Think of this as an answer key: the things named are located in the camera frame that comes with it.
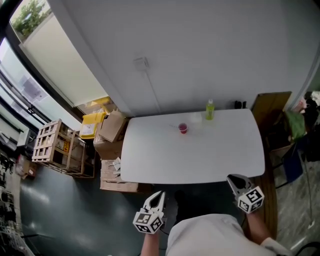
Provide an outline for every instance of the cardboard box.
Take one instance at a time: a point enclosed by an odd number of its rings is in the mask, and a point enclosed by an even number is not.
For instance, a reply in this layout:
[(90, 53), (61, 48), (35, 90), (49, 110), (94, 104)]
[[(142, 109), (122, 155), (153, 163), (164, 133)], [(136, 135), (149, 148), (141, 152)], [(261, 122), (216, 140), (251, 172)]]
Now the cardboard box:
[(126, 182), (121, 179), (121, 176), (116, 177), (114, 172), (116, 171), (112, 165), (114, 160), (102, 160), (101, 161), (101, 177), (100, 177), (100, 189), (119, 192), (131, 192), (131, 193), (147, 193), (152, 190), (151, 184), (140, 184), (133, 182)]
[(96, 133), (93, 140), (93, 146), (98, 152), (101, 160), (115, 160), (117, 157), (121, 158), (121, 151), (124, 141), (116, 141), (114, 143), (106, 140), (100, 136), (102, 123), (98, 123), (96, 127)]
[(110, 142), (115, 142), (127, 120), (119, 111), (112, 111), (107, 119), (104, 119), (99, 132), (99, 135)]
[(24, 180), (27, 176), (36, 176), (38, 165), (35, 162), (25, 160), (23, 163), (22, 173), (18, 173)]

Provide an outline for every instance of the dark gray floor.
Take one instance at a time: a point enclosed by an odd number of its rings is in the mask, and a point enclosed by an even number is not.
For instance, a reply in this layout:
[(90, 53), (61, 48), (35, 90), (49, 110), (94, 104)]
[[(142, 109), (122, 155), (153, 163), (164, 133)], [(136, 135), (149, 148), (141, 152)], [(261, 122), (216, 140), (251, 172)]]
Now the dark gray floor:
[[(195, 185), (156, 185), (154, 192), (167, 192), (165, 231), (176, 220), (176, 190), (183, 190), (193, 203), (210, 206), (242, 221), (226, 182)], [(136, 256), (143, 234), (132, 224), (136, 212), (150, 194), (100, 190), (100, 173), (95, 179), (73, 179), (41, 167), (35, 179), (21, 181), (20, 210), (25, 235), (39, 234), (27, 243), (45, 256)], [(160, 247), (168, 236), (161, 233)]]
[[(288, 149), (273, 152), (272, 165), (281, 163)], [(277, 240), (293, 253), (311, 242), (320, 242), (320, 161), (302, 163), (303, 174), (294, 182), (276, 190), (278, 203)], [(285, 170), (280, 166), (274, 170), (275, 185), (287, 181)], [(299, 256), (312, 255), (315, 249), (306, 249)]]

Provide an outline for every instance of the small cup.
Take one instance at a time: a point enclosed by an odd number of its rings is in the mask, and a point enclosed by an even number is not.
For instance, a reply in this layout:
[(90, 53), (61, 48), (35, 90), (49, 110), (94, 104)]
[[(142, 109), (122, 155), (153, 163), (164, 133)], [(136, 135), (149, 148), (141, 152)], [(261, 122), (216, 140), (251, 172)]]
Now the small cup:
[(178, 128), (182, 134), (186, 134), (188, 131), (188, 126), (184, 122), (180, 123)]

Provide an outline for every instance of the green bottle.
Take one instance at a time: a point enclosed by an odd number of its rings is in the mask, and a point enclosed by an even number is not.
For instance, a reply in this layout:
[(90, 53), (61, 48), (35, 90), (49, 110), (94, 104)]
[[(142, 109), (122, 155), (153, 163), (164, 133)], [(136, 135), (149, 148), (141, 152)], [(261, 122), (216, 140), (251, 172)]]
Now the green bottle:
[(215, 105), (213, 99), (209, 99), (208, 103), (205, 106), (205, 119), (212, 120), (214, 119), (214, 110)]

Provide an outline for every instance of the wall outlet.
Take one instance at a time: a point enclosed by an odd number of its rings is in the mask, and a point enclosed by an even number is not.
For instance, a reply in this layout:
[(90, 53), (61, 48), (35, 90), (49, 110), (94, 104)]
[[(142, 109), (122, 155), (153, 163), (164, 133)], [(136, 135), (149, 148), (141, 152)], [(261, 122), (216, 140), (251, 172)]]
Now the wall outlet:
[(137, 71), (146, 71), (149, 68), (149, 63), (146, 57), (134, 59), (133, 64)]

